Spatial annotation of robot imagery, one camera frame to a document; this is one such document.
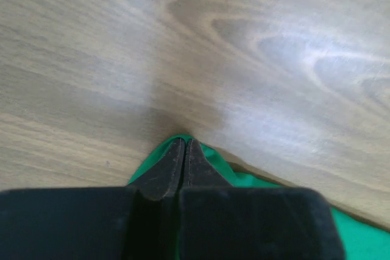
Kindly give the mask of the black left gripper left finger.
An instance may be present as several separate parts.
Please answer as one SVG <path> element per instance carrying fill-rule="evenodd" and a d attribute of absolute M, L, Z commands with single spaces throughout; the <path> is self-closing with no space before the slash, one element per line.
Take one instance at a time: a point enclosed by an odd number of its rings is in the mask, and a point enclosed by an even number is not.
<path fill-rule="evenodd" d="M 2 259 L 174 259 L 185 141 L 127 186 L 1 192 Z"/>

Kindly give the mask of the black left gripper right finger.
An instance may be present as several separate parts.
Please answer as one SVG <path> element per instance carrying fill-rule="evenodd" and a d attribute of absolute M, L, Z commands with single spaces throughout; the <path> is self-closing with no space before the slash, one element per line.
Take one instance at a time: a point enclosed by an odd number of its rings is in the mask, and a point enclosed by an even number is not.
<path fill-rule="evenodd" d="M 345 259 L 328 201 L 307 188 L 241 188 L 186 146 L 181 259 Z"/>

